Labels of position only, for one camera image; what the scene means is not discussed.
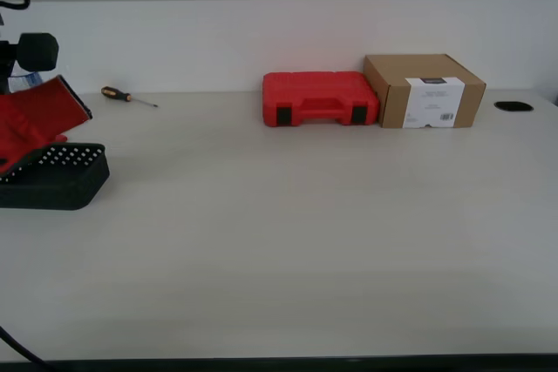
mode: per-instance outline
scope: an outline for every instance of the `table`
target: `table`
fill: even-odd
[[[0,324],[48,359],[555,352],[558,108],[268,128],[258,93],[85,95],[112,177],[0,210]],[[529,113],[493,107],[522,98]],[[18,360],[0,345],[0,361]]]

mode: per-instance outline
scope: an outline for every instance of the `yellow and black handle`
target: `yellow and black handle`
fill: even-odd
[[[111,86],[105,86],[101,89],[101,93],[109,99],[122,100],[124,102],[130,102],[132,100],[132,95],[130,93],[124,93]]]

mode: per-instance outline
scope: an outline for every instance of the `red plastic case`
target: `red plastic case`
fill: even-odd
[[[370,125],[378,117],[378,98],[358,71],[269,73],[262,90],[263,121],[269,126],[297,126],[314,118]]]

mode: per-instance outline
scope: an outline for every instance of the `black hole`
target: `black hole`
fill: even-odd
[[[287,107],[277,108],[277,125],[286,126],[291,125],[292,109]]]
[[[533,106],[513,100],[496,102],[494,106],[506,112],[530,112],[533,110]]]
[[[350,122],[352,124],[365,124],[368,108],[366,106],[353,106]]]

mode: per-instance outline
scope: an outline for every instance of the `cardboard box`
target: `cardboard box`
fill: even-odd
[[[487,85],[446,54],[366,56],[384,128],[471,126]]]

